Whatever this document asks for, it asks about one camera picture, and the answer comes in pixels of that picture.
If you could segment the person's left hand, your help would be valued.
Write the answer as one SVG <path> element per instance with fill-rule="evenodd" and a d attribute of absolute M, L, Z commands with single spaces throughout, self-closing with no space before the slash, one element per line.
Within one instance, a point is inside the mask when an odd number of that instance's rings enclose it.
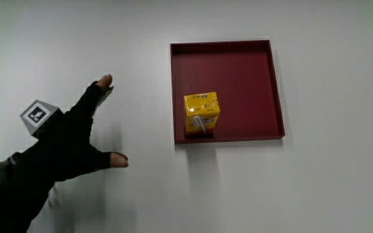
<path fill-rule="evenodd" d="M 128 167 L 127 156 L 102 152 L 89 142 L 96 107 L 112 81 L 107 74 L 93 82 L 46 136 L 25 152 L 22 167 L 50 185 L 98 170 Z"/>

